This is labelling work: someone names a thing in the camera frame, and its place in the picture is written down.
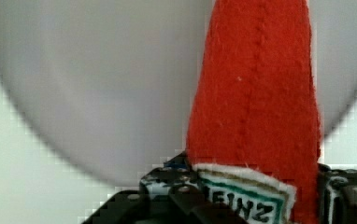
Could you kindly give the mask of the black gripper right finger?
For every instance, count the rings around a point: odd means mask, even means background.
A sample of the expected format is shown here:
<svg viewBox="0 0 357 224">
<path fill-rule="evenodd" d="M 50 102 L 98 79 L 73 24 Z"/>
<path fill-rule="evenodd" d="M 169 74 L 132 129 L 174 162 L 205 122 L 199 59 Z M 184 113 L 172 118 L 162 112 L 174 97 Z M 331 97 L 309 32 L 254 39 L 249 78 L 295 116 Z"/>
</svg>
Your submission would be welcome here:
<svg viewBox="0 0 357 224">
<path fill-rule="evenodd" d="M 319 164 L 319 223 L 357 224 L 357 170 Z"/>
</svg>

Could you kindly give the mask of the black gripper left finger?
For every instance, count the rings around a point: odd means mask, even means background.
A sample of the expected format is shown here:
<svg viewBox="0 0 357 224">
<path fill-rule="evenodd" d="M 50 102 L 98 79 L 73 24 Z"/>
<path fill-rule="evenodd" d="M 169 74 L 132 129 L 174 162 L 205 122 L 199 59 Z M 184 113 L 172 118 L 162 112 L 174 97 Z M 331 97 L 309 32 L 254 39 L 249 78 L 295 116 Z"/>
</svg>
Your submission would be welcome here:
<svg viewBox="0 0 357 224">
<path fill-rule="evenodd" d="M 248 224 L 226 203 L 213 203 L 182 152 L 144 175 L 139 189 L 114 194 L 81 224 Z"/>
</svg>

